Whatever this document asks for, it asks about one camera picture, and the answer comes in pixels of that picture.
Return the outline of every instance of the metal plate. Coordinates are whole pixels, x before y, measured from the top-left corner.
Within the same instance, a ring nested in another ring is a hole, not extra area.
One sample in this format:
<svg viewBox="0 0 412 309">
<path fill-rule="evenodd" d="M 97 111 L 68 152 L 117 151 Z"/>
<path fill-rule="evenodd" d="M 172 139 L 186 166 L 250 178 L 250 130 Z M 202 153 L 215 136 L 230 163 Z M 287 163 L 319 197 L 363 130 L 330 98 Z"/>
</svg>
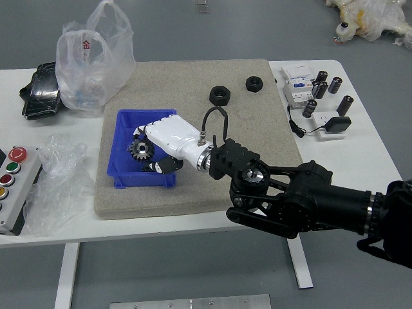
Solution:
<svg viewBox="0 0 412 309">
<path fill-rule="evenodd" d="M 196 13 L 201 13 L 201 14 L 210 13 L 208 5 L 195 5 L 194 7 L 195 7 Z"/>
<path fill-rule="evenodd" d="M 112 303 L 110 309 L 270 309 L 268 294 Z"/>
</svg>

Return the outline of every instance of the black cable on hand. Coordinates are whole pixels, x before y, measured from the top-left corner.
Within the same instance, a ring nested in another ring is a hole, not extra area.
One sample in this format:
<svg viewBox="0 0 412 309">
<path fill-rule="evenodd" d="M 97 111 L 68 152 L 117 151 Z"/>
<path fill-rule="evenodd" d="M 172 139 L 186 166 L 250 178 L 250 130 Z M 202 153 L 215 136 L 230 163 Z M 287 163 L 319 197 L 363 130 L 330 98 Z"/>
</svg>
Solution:
<svg viewBox="0 0 412 309">
<path fill-rule="evenodd" d="M 221 113 L 221 115 L 224 117 L 224 119 L 225 119 L 225 121 L 224 121 L 224 123 L 223 123 L 223 141 L 226 142 L 227 128 L 228 128 L 228 125 L 229 125 L 229 118 L 228 118 L 228 116 L 227 116 L 226 111 L 225 111 L 223 108 L 221 108 L 220 106 L 214 106 L 214 107 L 210 108 L 210 110 L 208 110 L 208 111 L 206 112 L 206 114 L 205 114 L 205 116 L 204 116 L 204 118 L 203 118 L 203 122 L 202 122 L 202 124 L 201 124 L 201 130 L 202 130 L 203 132 L 206 130 L 207 117 L 210 115 L 210 113 L 212 113 L 213 111 L 216 111 L 216 110 L 218 110 L 218 111 Z M 216 136 L 213 136 L 213 137 L 214 137 L 214 138 L 213 138 L 213 142 L 214 142 L 214 145 L 216 146 Z"/>
</svg>

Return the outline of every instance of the emergency stop button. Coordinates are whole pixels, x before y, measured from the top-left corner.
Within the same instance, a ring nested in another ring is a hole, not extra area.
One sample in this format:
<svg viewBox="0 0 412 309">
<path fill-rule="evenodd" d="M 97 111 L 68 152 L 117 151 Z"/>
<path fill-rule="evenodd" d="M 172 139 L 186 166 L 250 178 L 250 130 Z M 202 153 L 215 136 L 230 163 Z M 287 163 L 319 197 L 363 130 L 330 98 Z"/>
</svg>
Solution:
<svg viewBox="0 0 412 309">
<path fill-rule="evenodd" d="M 27 157 L 27 150 L 23 147 L 15 147 L 8 153 L 8 158 L 13 162 L 22 162 Z"/>
</svg>

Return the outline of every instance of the black gear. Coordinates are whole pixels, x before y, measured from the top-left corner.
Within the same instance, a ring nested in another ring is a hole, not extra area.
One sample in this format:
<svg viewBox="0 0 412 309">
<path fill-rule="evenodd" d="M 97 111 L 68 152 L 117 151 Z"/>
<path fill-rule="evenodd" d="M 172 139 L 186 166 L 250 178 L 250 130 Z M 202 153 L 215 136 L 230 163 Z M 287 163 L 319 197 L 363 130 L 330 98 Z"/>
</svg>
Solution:
<svg viewBox="0 0 412 309">
<path fill-rule="evenodd" d="M 128 149 L 135 160 L 148 160 L 155 154 L 155 146 L 145 136 L 143 139 L 135 139 Z"/>
</svg>

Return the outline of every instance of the black hex nut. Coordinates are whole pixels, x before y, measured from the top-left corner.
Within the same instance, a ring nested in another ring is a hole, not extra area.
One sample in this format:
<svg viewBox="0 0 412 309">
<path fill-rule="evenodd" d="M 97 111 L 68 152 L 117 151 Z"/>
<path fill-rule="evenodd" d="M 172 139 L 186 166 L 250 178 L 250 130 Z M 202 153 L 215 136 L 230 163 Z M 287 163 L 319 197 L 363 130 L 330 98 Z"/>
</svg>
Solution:
<svg viewBox="0 0 412 309">
<path fill-rule="evenodd" d="M 246 89 L 251 92 L 258 92 L 263 87 L 263 81 L 260 77 L 251 76 L 246 80 Z"/>
<path fill-rule="evenodd" d="M 209 95 L 209 100 L 215 106 L 226 106 L 230 100 L 230 90 L 224 86 L 213 87 Z"/>
</svg>

